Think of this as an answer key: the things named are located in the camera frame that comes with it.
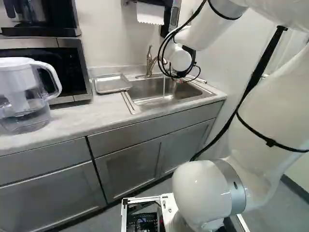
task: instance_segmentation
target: gray countertop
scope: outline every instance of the gray countertop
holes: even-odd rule
[[[216,96],[135,115],[130,113],[121,93],[94,95],[90,104],[51,110],[51,122],[40,130],[19,135],[1,134],[0,156],[108,131],[227,98],[226,94],[207,84],[203,87]]]

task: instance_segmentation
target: metal tray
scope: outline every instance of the metal tray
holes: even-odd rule
[[[126,91],[132,84],[122,73],[95,76],[95,88],[99,94]]]

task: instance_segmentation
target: kitchen sink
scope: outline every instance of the kitchen sink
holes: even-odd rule
[[[196,82],[183,83],[166,77],[164,84],[162,75],[128,79],[133,87],[123,96],[132,114],[215,95]]]

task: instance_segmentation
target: paper towel dispenser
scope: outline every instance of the paper towel dispenser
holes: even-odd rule
[[[177,27],[182,0],[122,0],[123,5],[128,5],[130,2],[143,2],[165,7],[164,25],[160,29],[161,37],[165,38],[170,31]]]
[[[124,4],[127,5],[130,2],[144,2],[153,5],[165,6],[171,8],[173,6],[173,0],[124,0]]]

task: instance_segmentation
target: water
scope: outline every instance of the water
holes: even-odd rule
[[[163,100],[165,98],[165,78],[166,78],[166,76],[163,75]]]
[[[12,106],[6,105],[0,110],[0,115],[7,115],[0,119],[0,124],[11,134],[21,134],[36,131],[50,121],[50,108],[43,99],[28,100],[30,109],[27,111],[14,113]]]

